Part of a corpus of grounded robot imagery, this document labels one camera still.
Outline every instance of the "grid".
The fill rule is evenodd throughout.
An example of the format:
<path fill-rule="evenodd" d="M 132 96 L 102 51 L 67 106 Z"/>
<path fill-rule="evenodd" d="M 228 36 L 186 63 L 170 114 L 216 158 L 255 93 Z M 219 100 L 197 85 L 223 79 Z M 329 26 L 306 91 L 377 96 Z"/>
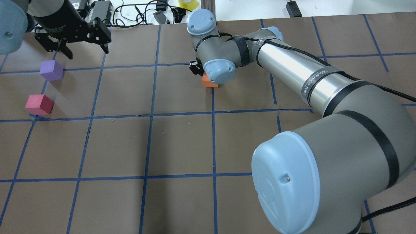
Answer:
<path fill-rule="evenodd" d="M 311 17 L 311 21 L 313 23 L 314 26 L 314 30 L 316 32 L 316 37 L 317 40 L 319 42 L 319 46 L 322 52 L 322 56 L 319 56 L 320 58 L 324 59 L 325 61 L 327 61 L 327 59 L 329 58 L 348 58 L 348 57 L 380 57 L 382 64 L 386 70 L 386 72 L 389 72 L 389 69 L 387 67 L 387 64 L 384 60 L 385 57 L 390 57 L 390 56 L 400 56 L 400 55 L 416 55 L 416 52 L 406 52 L 406 53 L 382 53 L 382 51 L 380 50 L 378 44 L 377 44 L 377 40 L 376 37 L 373 34 L 373 31 L 370 27 L 370 23 L 367 19 L 366 15 L 362 15 L 362 17 L 365 20 L 365 23 L 368 27 L 368 31 L 371 34 L 371 37 L 373 39 L 374 45 L 377 49 L 377 54 L 362 54 L 362 55 L 326 55 L 325 50 L 324 50 L 324 46 L 323 43 L 321 41 L 321 37 L 318 31 L 318 26 L 317 23 L 315 22 L 315 18 Z M 264 22 L 263 20 L 260 20 L 260 26 L 264 27 Z M 77 71 L 77 70 L 100 70 L 99 73 L 99 78 L 98 78 L 98 83 L 97 83 L 97 89 L 95 92 L 95 96 L 94 96 L 94 101 L 93 101 L 93 105 L 92 105 L 92 110 L 91 110 L 91 115 L 89 117 L 78 117 L 78 118 L 45 118 L 45 117 L 40 117 L 40 116 L 34 116 L 34 115 L 30 115 L 30 118 L 28 119 L 6 119 L 6 120 L 0 120 L 0 123 L 6 123 L 6 122 L 31 122 L 32 125 L 30 127 L 29 133 L 27 135 L 24 147 L 22 149 L 22 153 L 20 155 L 19 158 L 19 162 L 17 164 L 17 168 L 14 174 L 13 179 L 2 179 L 0 180 L 0 183 L 11 183 L 9 192 L 7 194 L 7 198 L 5 201 L 5 205 L 3 207 L 2 213 L 1 213 L 1 217 L 0 217 L 0 225 L 3 221 L 3 218 L 5 216 L 5 213 L 7 212 L 7 205 L 10 199 L 10 196 L 12 195 L 13 192 L 13 188 L 14 185 L 16 183 L 21 183 L 21 182 L 44 182 L 44 181 L 49 181 L 49 182 L 64 182 L 64 181 L 74 181 L 76 182 L 76 188 L 75 188 L 75 192 L 74 192 L 74 196 L 73 196 L 73 201 L 72 201 L 72 206 L 71 206 L 71 211 L 70 211 L 70 215 L 69 215 L 69 221 L 68 221 L 68 226 L 67 226 L 67 231 L 66 233 L 68 234 L 70 232 L 71 229 L 71 224 L 72 224 L 72 217 L 74 214 L 74 208 L 75 208 L 75 204 L 77 202 L 77 194 L 78 194 L 78 189 L 79 189 L 79 184 L 80 181 L 100 181 L 100 180 L 135 180 L 135 179 L 139 179 L 139 180 L 143 180 L 143 191 L 142 191 L 142 199 L 141 199 L 141 213 L 140 213 L 140 220 L 139 222 L 139 233 L 143 233 L 143 223 L 144 223 L 144 217 L 145 217 L 145 206 L 146 206 L 146 188 L 147 188 L 147 181 L 149 179 L 167 179 L 167 178 L 191 178 L 191 177 L 210 177 L 213 180 L 213 218 L 214 218 L 214 232 L 217 234 L 218 233 L 218 209 L 217 209 L 217 177 L 230 177 L 230 176 L 251 176 L 251 172 L 234 172 L 234 173 L 217 173 L 216 171 L 216 142 L 215 142 L 215 131 L 216 131 L 216 127 L 215 127 L 215 117 L 218 115 L 226 115 L 226 114 L 230 114 L 230 113 L 252 113 L 252 112 L 294 112 L 294 111 L 299 111 L 299 112 L 312 112 L 312 109 L 309 108 L 293 108 L 293 109 L 285 109 L 285 108 L 271 108 L 271 109 L 255 109 L 255 110 L 215 110 L 215 89 L 211 88 L 211 111 L 205 111 L 205 112 L 181 112 L 181 113 L 165 113 L 165 114 L 156 114 L 154 113 L 154 108 L 155 108 L 155 96 L 156 96 L 156 84 L 157 84 L 157 72 L 158 72 L 158 67 L 163 67 L 163 66 L 185 66 L 187 65 L 187 63 L 166 63 L 166 64 L 159 64 L 158 63 L 158 59 L 159 59 L 159 45 L 160 45 L 160 40 L 161 40 L 161 26 L 158 27 L 158 38 L 157 38 L 157 49 L 156 49 L 156 59 L 154 64 L 151 65 L 129 65 L 129 66 L 110 66 L 110 67 L 105 67 L 105 60 L 106 60 L 106 55 L 104 54 L 103 59 L 102 59 L 102 64 L 101 67 L 89 67 L 89 68 L 72 68 L 72 69 L 65 69 L 65 71 Z M 7 60 L 8 55 L 6 55 L 3 59 L 3 62 L 1 64 L 0 67 L 0 75 L 2 74 L 24 74 L 24 73 L 37 73 L 39 71 L 18 71 L 18 72 L 1 72 L 5 62 Z M 95 111 L 95 106 L 96 106 L 96 102 L 97 102 L 97 97 L 99 94 L 99 89 L 100 89 L 100 83 L 101 83 L 101 78 L 102 78 L 102 74 L 103 74 L 103 70 L 106 69 L 116 69 L 116 68 L 133 68 L 133 67 L 154 67 L 154 80 L 153 80 L 153 94 L 152 94 L 152 101 L 151 101 L 151 113 L 148 115 L 112 115 L 112 116 L 95 116 L 94 115 L 94 111 Z M 274 84 L 274 77 L 269 74 L 270 76 L 270 85 L 271 85 L 271 89 L 272 89 L 272 98 L 273 99 L 273 103 L 275 105 L 278 104 L 279 99 L 276 97 L 276 89 L 275 89 L 275 84 Z M 44 83 L 43 88 L 42 88 L 42 94 L 45 92 L 45 89 L 47 87 L 47 82 Z M 416 106 L 416 104 L 413 103 L 403 103 L 403 106 L 405 107 L 411 107 L 414 108 L 414 106 Z M 204 173 L 204 174 L 175 174 L 175 175 L 149 175 L 149 157 L 150 157 L 150 148 L 151 148 L 151 136 L 152 136 L 152 128 L 153 128 L 153 119 L 154 117 L 162 117 L 162 116 L 181 116 L 181 115 L 211 115 L 212 118 L 212 151 L 213 151 L 213 170 L 212 173 Z M 147 143 L 147 152 L 146 152 L 146 163 L 145 163 L 145 171 L 144 171 L 144 175 L 143 176 L 126 176 L 126 177 L 82 177 L 82 169 L 83 169 L 83 164 L 84 164 L 84 159 L 85 159 L 85 154 L 87 151 L 87 146 L 88 146 L 88 141 L 89 141 L 89 135 L 90 135 L 90 131 L 91 131 L 91 127 L 93 124 L 93 121 L 95 119 L 116 119 L 116 118 L 136 118 L 136 117 L 148 117 L 150 119 L 150 123 L 149 123 L 149 134 L 148 134 L 148 143 Z M 79 172 L 78 172 L 78 177 L 74 177 L 74 178 L 38 178 L 38 179 L 18 179 L 18 173 L 19 173 L 19 169 L 22 163 L 22 160 L 24 158 L 25 155 L 25 151 L 26 151 L 26 147 L 27 144 L 30 140 L 33 128 L 35 126 L 35 124 L 37 122 L 43 122 L 43 121 L 79 121 L 79 120 L 89 120 L 89 126 L 88 126 L 88 130 L 87 130 L 87 134 L 85 137 L 85 144 L 84 144 L 84 149 L 82 152 L 82 157 L 81 157 L 81 163 L 79 166 Z M 278 115 L 276 118 L 276 130 L 278 132 L 282 131 L 282 124 L 280 122 L 280 116 Z M 364 202 L 364 206 L 365 206 L 365 210 L 367 213 L 370 212 L 370 208 L 368 205 L 368 202 L 365 201 Z M 371 227 L 371 231 L 372 232 L 376 232 L 374 223 L 372 220 L 370 220 L 370 227 Z"/>

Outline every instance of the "pink cube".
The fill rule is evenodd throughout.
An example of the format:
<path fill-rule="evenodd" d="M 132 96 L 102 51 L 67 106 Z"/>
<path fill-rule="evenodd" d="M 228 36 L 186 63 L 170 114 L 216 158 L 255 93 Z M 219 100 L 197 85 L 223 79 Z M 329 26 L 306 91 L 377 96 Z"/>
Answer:
<path fill-rule="evenodd" d="M 53 101 L 44 94 L 30 95 L 25 109 L 34 115 L 49 115 L 53 104 Z"/>
<path fill-rule="evenodd" d="M 64 68 L 56 61 L 46 61 L 40 65 L 40 75 L 47 81 L 62 80 Z"/>

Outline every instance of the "white label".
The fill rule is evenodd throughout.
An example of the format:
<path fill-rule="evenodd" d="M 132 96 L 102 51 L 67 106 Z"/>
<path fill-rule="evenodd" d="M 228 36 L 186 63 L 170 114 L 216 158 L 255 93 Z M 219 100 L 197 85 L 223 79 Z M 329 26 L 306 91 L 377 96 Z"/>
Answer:
<path fill-rule="evenodd" d="M 78 9 L 79 9 L 79 2 L 77 2 L 77 3 L 73 3 L 72 5 L 74 6 L 74 8 L 75 8 L 76 10 L 78 10 Z"/>

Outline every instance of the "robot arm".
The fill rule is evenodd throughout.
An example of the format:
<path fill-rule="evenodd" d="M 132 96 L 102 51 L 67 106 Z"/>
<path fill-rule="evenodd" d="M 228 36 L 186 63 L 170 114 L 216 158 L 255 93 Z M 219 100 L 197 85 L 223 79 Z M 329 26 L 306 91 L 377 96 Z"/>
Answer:
<path fill-rule="evenodd" d="M 199 67 L 212 82 L 256 62 L 323 116 L 253 154 L 255 189 L 275 229 L 357 233 L 363 201 L 399 183 L 416 162 L 416 127 L 404 107 L 371 83 L 288 50 L 275 27 L 223 42 L 210 11 L 192 12 L 187 24 Z"/>
<path fill-rule="evenodd" d="M 100 45 L 108 53 L 111 33 L 103 20 L 109 20 L 107 11 L 111 2 L 102 1 L 99 4 L 108 5 L 104 8 L 104 14 L 100 14 L 103 16 L 91 16 L 87 22 L 69 0 L 0 0 L 0 54 L 12 53 L 21 46 L 27 28 L 26 13 L 42 26 L 35 28 L 35 39 L 48 52 L 56 50 L 72 59 L 72 52 L 66 43 L 86 41 Z"/>

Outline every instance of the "purple cube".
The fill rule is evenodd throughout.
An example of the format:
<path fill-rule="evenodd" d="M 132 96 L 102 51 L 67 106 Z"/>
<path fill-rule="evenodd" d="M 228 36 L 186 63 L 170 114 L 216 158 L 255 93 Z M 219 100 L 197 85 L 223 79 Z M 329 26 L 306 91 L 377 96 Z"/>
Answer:
<path fill-rule="evenodd" d="M 46 61 L 40 66 L 40 75 L 47 81 L 62 80 L 64 68 L 56 61 Z"/>

